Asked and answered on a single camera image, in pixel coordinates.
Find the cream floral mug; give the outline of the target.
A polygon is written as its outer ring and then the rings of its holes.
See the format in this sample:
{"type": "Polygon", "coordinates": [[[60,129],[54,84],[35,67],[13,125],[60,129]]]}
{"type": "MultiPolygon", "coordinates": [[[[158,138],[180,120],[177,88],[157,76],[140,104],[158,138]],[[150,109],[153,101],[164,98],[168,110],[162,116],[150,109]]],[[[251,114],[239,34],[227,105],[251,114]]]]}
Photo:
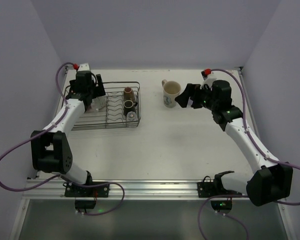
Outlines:
{"type": "Polygon", "coordinates": [[[163,89],[163,104],[167,108],[174,108],[177,105],[175,98],[178,97],[181,92],[180,84],[176,81],[163,79],[161,85],[163,89]]]}

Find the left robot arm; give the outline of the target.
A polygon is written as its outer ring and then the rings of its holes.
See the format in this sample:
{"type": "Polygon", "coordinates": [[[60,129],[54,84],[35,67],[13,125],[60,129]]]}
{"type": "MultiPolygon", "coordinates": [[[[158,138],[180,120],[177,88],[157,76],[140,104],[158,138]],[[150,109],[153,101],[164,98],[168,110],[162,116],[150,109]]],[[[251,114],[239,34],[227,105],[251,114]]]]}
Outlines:
{"type": "Polygon", "coordinates": [[[91,185],[92,176],[73,163],[73,154],[67,135],[75,123],[91,106],[95,98],[106,95],[100,74],[78,70],[70,81],[68,95],[62,95],[60,112],[43,130],[31,134],[32,165],[37,171],[58,173],[77,185],[91,185]]]}

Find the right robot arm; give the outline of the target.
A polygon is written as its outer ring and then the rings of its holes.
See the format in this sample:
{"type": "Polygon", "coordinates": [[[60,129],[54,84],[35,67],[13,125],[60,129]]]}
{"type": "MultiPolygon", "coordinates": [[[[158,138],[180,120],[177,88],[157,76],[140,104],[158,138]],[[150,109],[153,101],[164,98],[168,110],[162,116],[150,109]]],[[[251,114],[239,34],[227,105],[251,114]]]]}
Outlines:
{"type": "Polygon", "coordinates": [[[210,110],[214,122],[236,143],[251,167],[251,179],[232,170],[216,174],[213,183],[217,195],[247,195],[255,206],[290,195],[293,169],[269,161],[272,154],[259,140],[252,143],[249,136],[255,134],[243,119],[243,112],[232,104],[232,88],[227,81],[216,80],[212,86],[189,83],[175,100],[182,108],[192,100],[192,108],[210,110]]]}

